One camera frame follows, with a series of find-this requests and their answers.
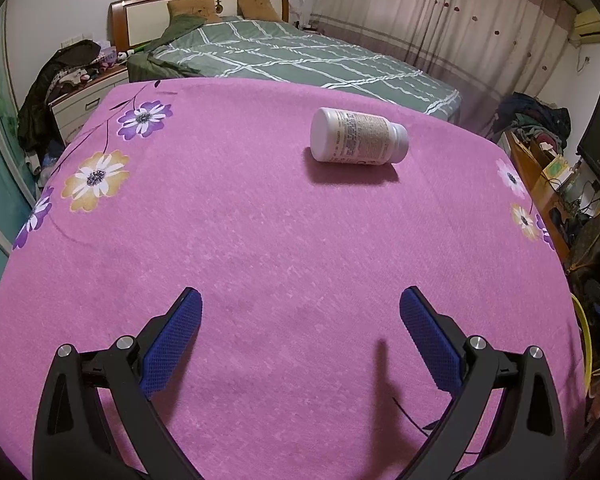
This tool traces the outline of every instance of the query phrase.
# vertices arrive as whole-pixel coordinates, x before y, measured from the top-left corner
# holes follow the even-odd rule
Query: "yellow flower print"
[[[536,223],[531,215],[518,204],[511,205],[511,216],[513,221],[520,226],[523,234],[531,241],[538,240],[540,231],[536,228]]]
[[[128,171],[121,171],[128,160],[120,150],[108,155],[94,153],[85,160],[77,173],[64,181],[62,198],[72,199],[71,211],[93,211],[101,196],[114,196],[129,176]]]

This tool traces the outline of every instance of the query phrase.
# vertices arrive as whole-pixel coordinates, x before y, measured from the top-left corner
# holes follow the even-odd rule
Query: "black jacket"
[[[36,152],[43,159],[49,141],[58,128],[46,102],[46,94],[54,77],[67,68],[81,68],[91,64],[100,53],[100,46],[83,40],[58,50],[42,67],[38,78],[29,89],[18,112],[18,142],[26,152]]]

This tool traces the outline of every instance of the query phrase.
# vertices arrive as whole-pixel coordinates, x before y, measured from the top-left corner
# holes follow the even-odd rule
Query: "blue gripper pad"
[[[400,317],[436,386],[455,397],[462,387],[460,356],[412,288],[400,297]]]
[[[167,385],[180,356],[201,321],[202,296],[195,289],[191,289],[142,360],[140,389],[147,399]]]

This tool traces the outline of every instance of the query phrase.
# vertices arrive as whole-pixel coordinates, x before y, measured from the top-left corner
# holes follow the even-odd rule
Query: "pillow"
[[[281,22],[276,9],[270,0],[238,0],[238,7],[247,20],[262,20],[263,22]]]
[[[206,18],[207,23],[222,23],[216,14],[216,0],[169,0],[167,8],[171,19],[178,14],[193,14]]]

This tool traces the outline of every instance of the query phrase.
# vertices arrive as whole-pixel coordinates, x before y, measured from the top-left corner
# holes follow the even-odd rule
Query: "purple flower print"
[[[122,124],[118,135],[125,137],[125,140],[131,140],[137,134],[148,137],[163,129],[163,119],[172,115],[171,105],[163,105],[160,101],[142,103],[137,110],[129,110],[118,119]]]
[[[27,243],[27,237],[32,231],[37,231],[42,226],[42,221],[45,216],[51,211],[51,194],[54,192],[52,187],[47,187],[40,196],[40,200],[33,206],[31,215],[24,222],[22,229],[16,236],[16,241],[13,243],[13,248],[23,248],[24,244]]]
[[[542,217],[538,213],[536,213],[536,225],[538,226],[538,229],[542,231],[542,240],[549,244],[549,247],[551,247],[555,251],[554,242],[551,240],[551,237],[549,236],[549,231],[546,229],[546,225],[544,225]]]

